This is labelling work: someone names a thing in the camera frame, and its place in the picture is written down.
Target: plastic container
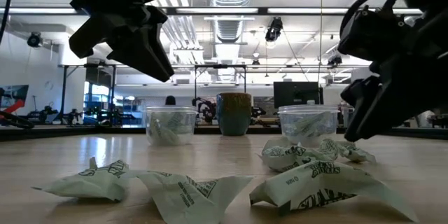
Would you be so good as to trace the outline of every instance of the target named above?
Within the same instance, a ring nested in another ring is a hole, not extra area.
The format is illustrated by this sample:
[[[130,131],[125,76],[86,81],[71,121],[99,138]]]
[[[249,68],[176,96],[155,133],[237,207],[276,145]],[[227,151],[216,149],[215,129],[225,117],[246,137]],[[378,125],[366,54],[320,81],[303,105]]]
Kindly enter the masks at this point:
[[[153,146],[178,146],[191,142],[195,130],[193,106],[152,106],[146,108],[146,136]]]
[[[337,128],[336,106],[297,105],[279,108],[281,133],[293,144],[317,147]]]

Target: table surface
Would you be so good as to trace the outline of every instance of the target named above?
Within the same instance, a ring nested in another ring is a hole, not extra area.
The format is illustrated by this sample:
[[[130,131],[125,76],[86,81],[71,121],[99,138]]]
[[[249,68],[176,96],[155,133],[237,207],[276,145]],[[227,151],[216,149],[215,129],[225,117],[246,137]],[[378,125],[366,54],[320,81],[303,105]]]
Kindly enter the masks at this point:
[[[280,218],[275,206],[250,206],[249,193],[275,175],[256,153],[275,136],[199,135],[188,146],[150,147],[144,135],[69,136],[0,143],[1,223],[164,223],[146,187],[133,179],[121,203],[77,200],[32,190],[84,170],[89,158],[98,165],[118,159],[131,169],[187,174],[197,181],[231,175],[255,178],[227,208],[222,223],[408,223],[381,202],[355,197]],[[398,191],[422,223],[448,223],[448,142],[376,136],[358,146],[376,155],[378,165],[340,162],[370,172]]]

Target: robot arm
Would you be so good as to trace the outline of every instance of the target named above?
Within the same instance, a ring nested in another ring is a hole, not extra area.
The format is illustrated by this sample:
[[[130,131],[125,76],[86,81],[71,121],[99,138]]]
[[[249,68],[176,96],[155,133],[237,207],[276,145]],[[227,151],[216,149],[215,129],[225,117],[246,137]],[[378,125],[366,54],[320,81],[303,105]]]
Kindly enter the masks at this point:
[[[93,54],[98,43],[106,42],[109,60],[126,64],[159,81],[167,81],[174,71],[159,41],[167,16],[153,0],[73,0],[70,4],[90,19],[71,38],[70,49],[79,57]]]
[[[423,15],[414,25],[393,13],[396,0],[383,8],[360,9],[358,0],[341,25],[338,50],[372,61],[374,76],[356,80],[341,94],[355,107],[346,139],[369,139],[412,116],[446,104],[442,89],[448,65],[448,0],[405,0]]]

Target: ceiling duct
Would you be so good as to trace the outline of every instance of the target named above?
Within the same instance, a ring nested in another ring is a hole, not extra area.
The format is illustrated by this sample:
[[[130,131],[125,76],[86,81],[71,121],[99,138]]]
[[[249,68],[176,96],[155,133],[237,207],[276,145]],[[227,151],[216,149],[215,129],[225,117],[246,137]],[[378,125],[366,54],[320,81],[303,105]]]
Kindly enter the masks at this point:
[[[251,0],[210,0],[211,6],[215,7],[246,7]],[[230,60],[231,64],[236,64],[239,54],[240,45],[227,45],[226,43],[235,43],[241,39],[244,28],[244,21],[238,20],[242,16],[236,17],[233,20],[215,20],[213,27],[215,31],[215,46],[216,57],[219,63],[223,60]],[[222,75],[222,81],[231,81],[231,75],[235,72],[234,69],[220,69],[218,74]]]

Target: ceiling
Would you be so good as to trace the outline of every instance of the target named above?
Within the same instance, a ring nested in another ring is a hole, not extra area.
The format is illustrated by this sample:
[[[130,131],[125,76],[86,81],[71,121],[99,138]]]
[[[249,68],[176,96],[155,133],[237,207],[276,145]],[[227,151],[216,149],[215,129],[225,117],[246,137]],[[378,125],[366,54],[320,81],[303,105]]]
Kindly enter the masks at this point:
[[[71,0],[13,0],[12,7],[70,7]],[[250,6],[256,7],[306,7],[306,8],[348,8],[355,0],[251,0]],[[188,0],[190,6],[209,6],[209,0]],[[368,4],[371,7],[380,7],[385,0],[371,0]],[[406,5],[399,0],[396,8],[405,8]],[[203,57],[205,60],[214,57],[213,26],[210,21],[205,21],[206,16],[193,16],[192,22],[199,40],[199,44],[204,48]],[[264,35],[266,27],[270,24],[272,16],[254,16],[254,20],[245,21],[242,42],[239,49],[239,62],[250,64],[253,54],[259,53],[261,64],[318,64],[319,55],[337,45],[339,41],[339,28],[342,16],[282,16],[284,32],[276,41],[273,49],[268,49],[265,45]],[[87,16],[79,15],[15,15],[11,22],[18,22],[21,25],[42,24],[42,25],[65,25],[76,31],[86,20]],[[170,51],[171,42],[161,33],[160,40],[165,51]],[[110,51],[106,45],[102,47],[102,54],[95,55],[98,58],[105,58]],[[345,64],[368,64],[359,60],[352,61],[351,57],[345,57]],[[138,74],[139,72],[129,70],[126,74]]]

